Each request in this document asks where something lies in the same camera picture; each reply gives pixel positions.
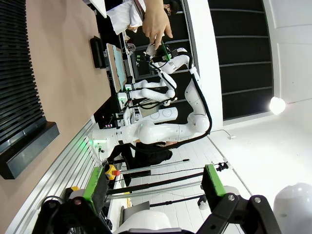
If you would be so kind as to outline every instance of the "white robotic arm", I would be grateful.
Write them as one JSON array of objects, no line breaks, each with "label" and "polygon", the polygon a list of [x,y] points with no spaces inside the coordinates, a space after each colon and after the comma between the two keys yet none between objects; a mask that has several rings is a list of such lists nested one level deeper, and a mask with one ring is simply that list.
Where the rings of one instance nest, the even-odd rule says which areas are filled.
[{"label": "white robotic arm", "polygon": [[[159,73],[171,82],[167,74],[173,73],[183,64],[188,65],[187,55],[178,55],[160,68]],[[200,78],[195,67],[189,70],[195,77],[196,85],[200,86]],[[150,120],[140,121],[120,128],[93,130],[93,146],[96,152],[102,152],[99,157],[105,159],[110,156],[116,145],[132,143],[139,139],[144,144],[151,144],[160,141],[184,141],[198,137],[205,133],[210,127],[210,121],[206,116],[205,106],[197,91],[194,79],[191,80],[185,90],[185,98],[192,106],[193,112],[189,114],[187,124],[159,124],[155,125]]]},{"label": "white robotic arm", "polygon": [[[163,72],[163,70],[159,67],[157,63],[152,63],[152,66],[154,66],[154,68],[157,69],[158,76],[160,77],[160,82],[155,83],[148,82],[147,80],[142,80],[138,83],[126,85],[126,89],[134,89],[129,92],[130,99],[133,100],[133,99],[148,98],[154,101],[164,102],[165,106],[169,106],[171,99],[173,99],[176,95],[175,92],[176,82],[172,79],[171,76]],[[168,91],[165,94],[163,94],[150,89],[159,87],[167,87]]]}]

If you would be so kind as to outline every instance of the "wall light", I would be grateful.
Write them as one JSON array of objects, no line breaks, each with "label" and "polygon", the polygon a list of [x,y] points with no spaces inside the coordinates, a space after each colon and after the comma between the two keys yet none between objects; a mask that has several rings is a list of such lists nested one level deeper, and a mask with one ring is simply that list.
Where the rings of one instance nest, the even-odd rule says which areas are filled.
[{"label": "wall light", "polygon": [[271,99],[269,108],[273,112],[273,114],[279,115],[280,113],[282,113],[285,110],[286,102],[279,97],[273,97]]}]

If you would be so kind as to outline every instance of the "human hand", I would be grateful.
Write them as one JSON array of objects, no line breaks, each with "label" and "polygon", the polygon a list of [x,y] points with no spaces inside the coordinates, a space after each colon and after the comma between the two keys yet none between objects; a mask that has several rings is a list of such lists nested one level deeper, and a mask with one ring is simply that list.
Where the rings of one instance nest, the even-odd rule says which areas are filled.
[{"label": "human hand", "polygon": [[143,32],[150,38],[150,44],[155,42],[155,49],[160,46],[164,32],[172,38],[168,16],[163,8],[162,0],[144,0],[146,5]]}]

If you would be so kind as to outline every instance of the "black wall panel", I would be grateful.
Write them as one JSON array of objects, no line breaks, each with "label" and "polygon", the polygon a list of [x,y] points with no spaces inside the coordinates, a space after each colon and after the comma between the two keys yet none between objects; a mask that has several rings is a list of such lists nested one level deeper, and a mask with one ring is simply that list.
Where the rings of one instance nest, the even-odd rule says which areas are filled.
[{"label": "black wall panel", "polygon": [[263,89],[222,96],[223,115],[231,119],[267,112],[272,94],[272,89]]},{"label": "black wall panel", "polygon": [[265,14],[240,11],[212,11],[216,36],[267,36]]},{"label": "black wall panel", "polygon": [[222,93],[272,86],[272,65],[220,67]]},{"label": "black wall panel", "polygon": [[263,11],[260,0],[208,0],[210,9],[242,9]]},{"label": "black wall panel", "polygon": [[216,39],[219,64],[271,61],[270,41],[266,38]]},{"label": "black wall panel", "polygon": [[220,66],[223,119],[268,111],[270,38],[262,0],[208,0]]},{"label": "black wall panel", "polygon": [[47,122],[30,58],[25,0],[0,1],[0,174],[16,178],[59,134]]}]

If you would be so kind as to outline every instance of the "white robot head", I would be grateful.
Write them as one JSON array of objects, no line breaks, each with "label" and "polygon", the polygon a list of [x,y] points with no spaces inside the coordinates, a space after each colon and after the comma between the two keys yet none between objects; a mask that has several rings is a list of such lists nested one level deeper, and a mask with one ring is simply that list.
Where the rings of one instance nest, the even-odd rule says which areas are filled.
[{"label": "white robot head", "polygon": [[312,233],[312,186],[287,186],[276,195],[273,212],[282,234]]}]

